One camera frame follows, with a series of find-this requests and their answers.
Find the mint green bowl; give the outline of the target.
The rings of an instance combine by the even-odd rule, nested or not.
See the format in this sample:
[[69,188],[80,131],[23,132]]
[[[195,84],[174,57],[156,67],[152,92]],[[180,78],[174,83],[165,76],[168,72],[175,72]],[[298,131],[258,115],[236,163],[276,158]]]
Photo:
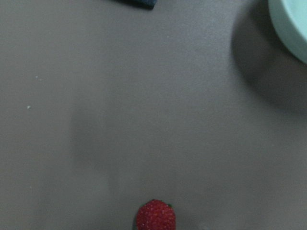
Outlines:
[[296,58],[306,64],[307,2],[305,0],[270,0],[268,7],[278,37]]

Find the grey folded cloth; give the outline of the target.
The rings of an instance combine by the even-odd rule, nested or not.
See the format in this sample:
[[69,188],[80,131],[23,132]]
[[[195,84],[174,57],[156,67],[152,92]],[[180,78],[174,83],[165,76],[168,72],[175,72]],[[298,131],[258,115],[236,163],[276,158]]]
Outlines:
[[152,10],[156,5],[157,0],[118,0],[117,2],[137,8]]

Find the red strawberry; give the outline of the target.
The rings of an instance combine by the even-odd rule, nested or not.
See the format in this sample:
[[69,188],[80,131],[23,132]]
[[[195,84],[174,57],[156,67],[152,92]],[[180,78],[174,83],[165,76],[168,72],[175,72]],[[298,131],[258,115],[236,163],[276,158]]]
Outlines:
[[138,230],[175,230],[174,209],[161,200],[153,199],[138,209],[136,228]]

